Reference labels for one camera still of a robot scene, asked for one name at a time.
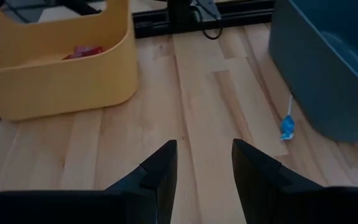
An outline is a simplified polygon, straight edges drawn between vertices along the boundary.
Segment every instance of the black cable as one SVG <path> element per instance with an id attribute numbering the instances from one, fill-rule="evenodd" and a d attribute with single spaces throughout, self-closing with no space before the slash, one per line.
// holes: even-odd
<path id="1" fill-rule="evenodd" d="M 30 23 L 30 20 L 26 19 L 22 14 L 20 14 L 15 8 L 12 7 L 12 5 L 5 1 L 6 6 L 24 23 Z"/>
<path id="2" fill-rule="evenodd" d="M 213 14 L 209 9 L 207 9 L 205 6 L 203 6 L 203 5 L 200 3 L 199 0 L 195 0 L 195 1 L 196 1 L 196 3 L 197 3 L 197 6 L 199 6 L 199 7 L 202 8 L 204 11 L 206 11 L 206 13 L 207 13 L 208 15 L 210 15 L 212 18 L 214 18 L 214 19 L 218 22 L 218 24 L 219 24 L 219 26 L 220 26 L 220 28 L 219 28 L 219 33 L 217 34 L 216 37 L 211 37 L 211 36 L 210 36 L 209 34 L 207 34 L 207 33 L 205 32 L 205 30 L 203 29 L 202 32 L 203 32 L 204 36 L 205 36 L 207 39 L 209 39 L 209 40 L 216 40 L 216 39 L 220 38 L 220 36 L 222 35 L 222 32 L 223 32 L 223 26 L 222 26 L 222 24 L 220 23 L 220 20 L 219 20 L 219 19 L 215 16 L 215 14 Z M 201 15 L 200 9 L 198 9 L 198 8 L 195 7 L 195 6 L 194 6 L 194 9 L 195 9 L 195 11 L 197 12 L 198 16 L 200 17 L 200 21 L 202 22 L 202 21 L 203 21 L 203 16 Z"/>

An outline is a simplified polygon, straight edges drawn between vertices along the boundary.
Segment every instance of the yellow plastic basket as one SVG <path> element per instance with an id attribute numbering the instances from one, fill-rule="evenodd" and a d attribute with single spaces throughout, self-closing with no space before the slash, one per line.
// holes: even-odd
<path id="1" fill-rule="evenodd" d="M 138 85 L 128 0 L 97 15 L 20 24 L 0 10 L 0 118 L 20 120 L 116 105 Z M 62 60 L 76 46 L 103 53 Z"/>

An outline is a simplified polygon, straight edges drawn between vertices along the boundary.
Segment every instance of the wooden floor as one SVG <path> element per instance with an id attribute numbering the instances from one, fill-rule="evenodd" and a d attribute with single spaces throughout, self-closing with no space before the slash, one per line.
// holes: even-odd
<path id="1" fill-rule="evenodd" d="M 154 6 L 144 0 L 132 8 Z M 172 223 L 244 223 L 234 138 L 319 184 L 358 185 L 358 145 L 320 136 L 296 103 L 295 137 L 280 141 L 290 92 L 267 52 L 269 29 L 229 28 L 215 41 L 201 32 L 138 40 L 141 82 L 126 103 L 0 121 L 0 190 L 105 189 L 177 139 Z"/>

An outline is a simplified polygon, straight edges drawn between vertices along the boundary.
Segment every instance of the red package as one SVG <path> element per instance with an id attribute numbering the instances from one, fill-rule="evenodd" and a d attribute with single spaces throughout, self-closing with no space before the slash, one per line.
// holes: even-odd
<path id="1" fill-rule="evenodd" d="M 74 48 L 74 54 L 68 55 L 67 57 L 63 58 L 63 60 L 87 57 L 91 55 L 100 54 L 101 52 L 103 52 L 102 46 L 97 46 L 97 47 L 77 46 Z"/>

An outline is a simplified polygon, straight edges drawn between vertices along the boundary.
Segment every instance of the blue bin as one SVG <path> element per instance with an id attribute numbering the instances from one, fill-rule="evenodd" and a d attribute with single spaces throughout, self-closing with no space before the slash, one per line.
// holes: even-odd
<path id="1" fill-rule="evenodd" d="M 358 142 L 358 1 L 277 0 L 269 49 L 310 125 Z"/>

